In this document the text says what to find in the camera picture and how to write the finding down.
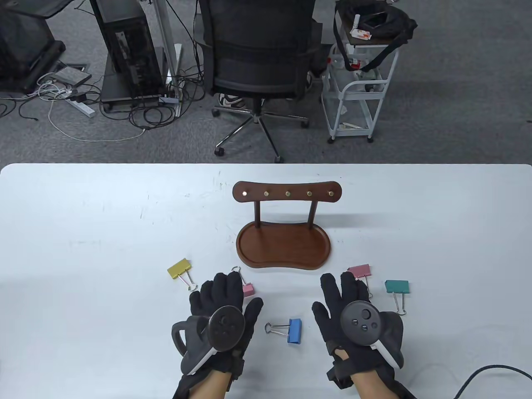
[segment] wooden stand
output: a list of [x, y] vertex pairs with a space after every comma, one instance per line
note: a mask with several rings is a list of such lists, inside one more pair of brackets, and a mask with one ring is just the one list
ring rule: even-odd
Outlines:
[[[255, 220], [245, 225], [236, 240], [238, 256], [251, 268], [320, 268], [331, 251], [329, 237], [314, 224], [318, 202], [336, 202], [342, 188], [335, 181], [309, 184], [266, 184], [239, 181], [233, 197], [254, 202]], [[261, 201], [310, 201], [306, 223], [261, 221]]]

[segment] finger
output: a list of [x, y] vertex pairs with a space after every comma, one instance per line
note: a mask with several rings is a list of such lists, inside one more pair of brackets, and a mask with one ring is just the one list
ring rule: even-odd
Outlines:
[[337, 303], [342, 300], [342, 297], [336, 285], [336, 280], [331, 273], [325, 273], [321, 276], [321, 289], [323, 290], [327, 307], [329, 309], [337, 307]]
[[244, 303], [244, 291], [242, 290], [242, 280], [240, 274], [236, 271], [232, 271], [227, 275], [227, 297], [230, 299], [232, 305], [237, 306], [242, 310], [242, 304]]
[[358, 286], [358, 290], [359, 290], [359, 295], [358, 295], [357, 300], [369, 302], [368, 286], [362, 280], [358, 280], [356, 282], [356, 285]]
[[218, 306], [227, 305], [227, 276], [223, 273], [217, 273], [214, 276], [212, 284], [212, 300]]
[[244, 319], [246, 319], [246, 329], [255, 325], [257, 322], [257, 318], [259, 317], [259, 313], [262, 310], [262, 307], [264, 306], [264, 302], [262, 301], [262, 298], [253, 298], [246, 306], [246, 310], [244, 311]]
[[211, 280], [204, 282], [203, 285], [201, 286], [201, 289], [199, 290], [199, 297], [201, 299], [202, 307], [205, 309], [208, 309], [209, 305], [212, 304], [211, 291], [212, 291]]
[[200, 316], [202, 315], [202, 306], [201, 306], [201, 296], [198, 291], [194, 291], [190, 294], [188, 297], [188, 300], [190, 301], [190, 312], [193, 316]]
[[253, 298], [246, 306], [246, 310], [244, 311], [246, 327], [242, 334], [242, 338], [238, 343], [238, 347], [242, 351], [242, 354], [244, 354], [247, 346], [250, 344], [253, 332], [255, 332], [255, 323], [257, 322], [257, 318], [259, 317], [263, 305], [264, 302], [262, 302], [261, 298]]
[[329, 312], [321, 302], [314, 302], [312, 304], [312, 313], [314, 313], [314, 319], [320, 328], [330, 320]]
[[353, 302], [359, 298], [359, 285], [350, 271], [344, 271], [340, 276], [342, 284], [342, 298], [344, 302]]

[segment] pink binder clip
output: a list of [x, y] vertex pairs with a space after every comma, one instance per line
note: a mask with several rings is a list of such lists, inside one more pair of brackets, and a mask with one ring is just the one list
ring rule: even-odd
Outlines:
[[362, 264], [360, 266], [353, 266], [352, 268], [347, 269], [347, 271], [350, 271], [357, 278], [364, 278], [365, 279], [366, 286], [368, 287], [369, 297], [373, 298], [373, 294], [369, 291], [369, 285], [368, 285], [368, 276], [371, 275], [371, 271], [369, 269], [369, 265], [368, 264]]
[[253, 288], [253, 284], [250, 282], [246, 283], [244, 281], [244, 277], [242, 277], [242, 273], [240, 273], [240, 266], [235, 266], [231, 269], [231, 271], [236, 271], [240, 275], [240, 278], [242, 279], [242, 291], [244, 291], [244, 298], [247, 296], [252, 296], [255, 294], [255, 289]]

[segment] blue binder clip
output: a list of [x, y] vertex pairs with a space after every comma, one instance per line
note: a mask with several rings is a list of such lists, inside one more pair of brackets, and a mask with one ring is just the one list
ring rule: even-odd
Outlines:
[[[406, 310], [404, 309], [404, 294], [410, 293], [408, 280], [386, 280], [384, 285], [386, 287], [387, 293], [394, 294], [395, 306], [397, 306], [397, 314], [399, 316], [404, 316], [406, 314]], [[397, 301], [396, 294], [401, 294], [403, 296], [403, 313], [401, 313], [399, 310], [399, 302]]]
[[[288, 327], [288, 333], [280, 332], [274, 330], [275, 328], [287, 328]], [[290, 319], [288, 324], [272, 324], [272, 323], [266, 323], [264, 326], [264, 331], [266, 331], [266, 334], [274, 333], [277, 335], [282, 335], [284, 337], [287, 337], [287, 342], [289, 344], [300, 344], [301, 343], [301, 319]]]

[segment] wooden post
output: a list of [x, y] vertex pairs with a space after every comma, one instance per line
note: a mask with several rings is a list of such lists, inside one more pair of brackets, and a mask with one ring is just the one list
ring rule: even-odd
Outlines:
[[255, 227], [261, 226], [261, 202], [255, 201]]
[[314, 225], [314, 216], [316, 215], [317, 206], [318, 206], [318, 201], [312, 201], [310, 203], [309, 221], [307, 222], [309, 226], [309, 230], [312, 229], [312, 226]]

